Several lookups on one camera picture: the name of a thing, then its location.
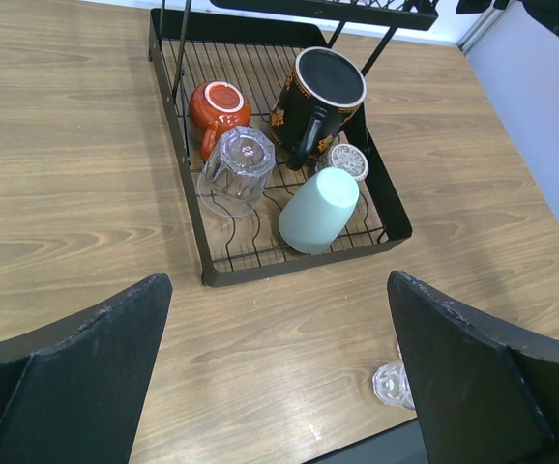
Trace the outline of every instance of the red cup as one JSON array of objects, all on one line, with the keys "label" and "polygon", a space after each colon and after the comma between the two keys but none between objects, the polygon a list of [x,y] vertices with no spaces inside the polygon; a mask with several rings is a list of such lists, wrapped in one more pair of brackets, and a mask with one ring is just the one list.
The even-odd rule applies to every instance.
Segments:
[{"label": "red cup", "polygon": [[205,82],[191,94],[190,118],[202,142],[200,157],[206,161],[224,133],[250,123],[251,106],[234,85],[218,80]]}]

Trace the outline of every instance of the black dish rack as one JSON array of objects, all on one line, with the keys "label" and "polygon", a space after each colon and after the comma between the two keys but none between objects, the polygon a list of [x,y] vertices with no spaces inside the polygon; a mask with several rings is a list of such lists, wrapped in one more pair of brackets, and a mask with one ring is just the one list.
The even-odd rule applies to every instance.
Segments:
[{"label": "black dish rack", "polygon": [[[261,7],[259,11],[272,13],[279,13],[272,8],[285,2],[304,7],[293,13],[295,15],[316,17],[319,17],[318,10],[311,10],[313,13],[309,14],[309,4],[340,6],[344,10],[343,18],[348,21],[361,17],[362,8],[382,10],[386,15],[392,15],[387,17],[397,17],[396,22],[387,24],[393,27],[374,50],[363,73],[367,72],[396,29],[407,25],[407,17],[414,21],[416,19],[411,15],[417,16],[422,26],[426,24],[425,18],[429,17],[429,25],[436,19],[435,2],[427,0],[212,1],[231,8],[241,8],[247,3],[249,10],[254,4]],[[391,5],[394,3],[401,4],[401,8],[393,10]],[[250,125],[268,134],[269,113],[296,55],[302,48],[331,46],[342,27],[343,23],[327,43],[320,30],[310,24],[192,13],[191,0],[187,1],[183,11],[166,10],[164,5],[151,11],[149,58],[154,62],[179,163],[204,284],[214,287],[232,285],[366,256],[387,251],[411,236],[411,224],[368,132],[363,107],[345,125],[339,139],[357,146],[367,156],[368,177],[361,185],[361,196],[353,217],[325,253],[300,254],[280,239],[277,229],[280,211],[313,171],[312,166],[296,172],[287,169],[286,154],[281,150],[278,150],[278,166],[264,195],[256,204],[255,212],[248,217],[217,216],[200,200],[202,196],[213,199],[212,193],[196,191],[203,163],[197,153],[198,147],[190,137],[188,106],[193,89],[215,79],[236,84],[250,99]]]}]

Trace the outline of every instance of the red mug handle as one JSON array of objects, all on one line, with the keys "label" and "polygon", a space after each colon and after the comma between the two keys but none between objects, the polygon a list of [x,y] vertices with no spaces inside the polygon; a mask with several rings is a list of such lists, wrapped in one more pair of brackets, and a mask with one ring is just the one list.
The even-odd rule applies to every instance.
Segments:
[{"label": "red mug handle", "polygon": [[215,144],[218,139],[219,127],[220,123],[217,121],[210,122],[206,127],[204,138],[202,139],[202,146],[200,147],[200,157],[204,162],[208,161],[211,157],[211,153],[213,153],[213,149],[215,148]]}]

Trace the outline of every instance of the white wall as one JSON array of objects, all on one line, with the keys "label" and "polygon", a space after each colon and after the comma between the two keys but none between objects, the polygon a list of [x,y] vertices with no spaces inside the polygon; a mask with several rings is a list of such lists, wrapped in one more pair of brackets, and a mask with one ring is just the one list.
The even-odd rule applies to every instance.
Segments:
[{"label": "white wall", "polygon": [[[111,5],[122,5],[138,8],[156,8],[161,4],[161,0],[85,0],[97,3],[107,3]],[[182,10],[185,0],[167,0],[166,5],[171,9]],[[469,30],[478,18],[477,14],[456,14],[457,0],[440,0],[436,8],[439,18],[434,22],[429,31],[411,31],[400,29],[396,34],[396,39],[424,42],[429,44],[455,45],[460,38]],[[231,12],[215,7],[209,0],[193,0],[192,7],[197,12],[210,12],[221,14],[245,15],[256,17],[278,17],[286,19],[286,16],[274,16],[272,14],[252,14],[248,12]],[[337,23],[335,21],[325,21],[311,18],[296,18],[303,22],[317,24],[323,30],[334,30]],[[386,27],[370,26],[366,24],[348,23],[344,31],[353,34],[382,36],[387,31]]]},{"label": "white wall", "polygon": [[468,61],[559,220],[559,39],[514,3]]}]

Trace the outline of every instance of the wooden table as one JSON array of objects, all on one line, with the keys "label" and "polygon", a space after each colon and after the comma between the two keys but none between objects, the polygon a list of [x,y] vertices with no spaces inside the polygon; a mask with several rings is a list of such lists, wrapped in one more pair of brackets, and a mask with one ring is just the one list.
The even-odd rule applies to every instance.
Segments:
[{"label": "wooden table", "polygon": [[[414,226],[391,252],[204,288],[152,65],[148,12],[0,0],[0,340],[155,271],[172,308],[132,453],[299,462],[413,417],[389,271],[559,338],[559,225],[455,49],[393,42],[368,117]],[[375,39],[338,44],[358,64]]]}]

